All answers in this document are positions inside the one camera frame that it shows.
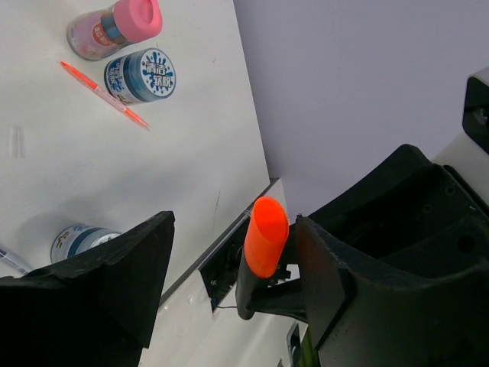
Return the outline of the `blue slime jar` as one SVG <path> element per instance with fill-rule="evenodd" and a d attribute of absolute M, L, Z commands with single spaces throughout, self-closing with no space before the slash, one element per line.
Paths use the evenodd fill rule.
<path fill-rule="evenodd" d="M 108 92 L 129 106 L 169 98 L 176 89 L 176 70 L 158 48 L 147 48 L 109 61 L 104 69 Z"/>
<path fill-rule="evenodd" d="M 83 224 L 67 227 L 54 239 L 50 260 L 54 264 L 72 258 L 120 235 L 110 229 Z"/>

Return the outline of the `grey ballpoint pen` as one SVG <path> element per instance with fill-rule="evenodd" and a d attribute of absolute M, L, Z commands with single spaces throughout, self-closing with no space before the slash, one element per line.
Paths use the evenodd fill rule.
<path fill-rule="evenodd" d="M 1 261 L 3 261 L 8 266 L 14 268 L 21 274 L 28 274 L 29 272 L 33 271 L 33 268 L 26 261 L 21 259 L 14 252 L 7 249 L 0 249 L 0 258 Z"/>

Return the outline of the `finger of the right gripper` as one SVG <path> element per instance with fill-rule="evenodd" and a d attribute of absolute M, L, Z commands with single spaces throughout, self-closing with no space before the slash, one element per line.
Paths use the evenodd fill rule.
<path fill-rule="evenodd" d="M 270 278 L 255 276 L 244 267 L 244 319 L 256 313 L 268 313 L 306 320 L 303 287 L 299 278 L 292 280 L 286 265 L 278 265 Z"/>

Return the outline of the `orange cap highlighter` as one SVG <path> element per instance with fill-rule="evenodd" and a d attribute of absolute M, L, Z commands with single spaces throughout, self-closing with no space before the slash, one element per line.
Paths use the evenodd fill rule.
<path fill-rule="evenodd" d="M 281 203 L 271 196 L 257 199 L 251 210 L 235 290 L 238 315 L 243 320 L 254 316 L 248 308 L 252 294 L 274 275 L 288 235 L 289 222 Z"/>

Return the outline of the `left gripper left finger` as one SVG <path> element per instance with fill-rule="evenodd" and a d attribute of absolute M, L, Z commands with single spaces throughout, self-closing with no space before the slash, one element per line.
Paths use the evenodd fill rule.
<path fill-rule="evenodd" d="M 1 279 L 3 366 L 136 366 L 151 342 L 175 217 L 162 211 L 64 261 Z"/>

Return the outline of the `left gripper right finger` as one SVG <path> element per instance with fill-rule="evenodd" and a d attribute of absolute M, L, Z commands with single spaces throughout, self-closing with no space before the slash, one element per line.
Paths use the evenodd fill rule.
<path fill-rule="evenodd" d="M 488 208 L 402 145 L 295 225 L 324 366 L 486 366 Z"/>

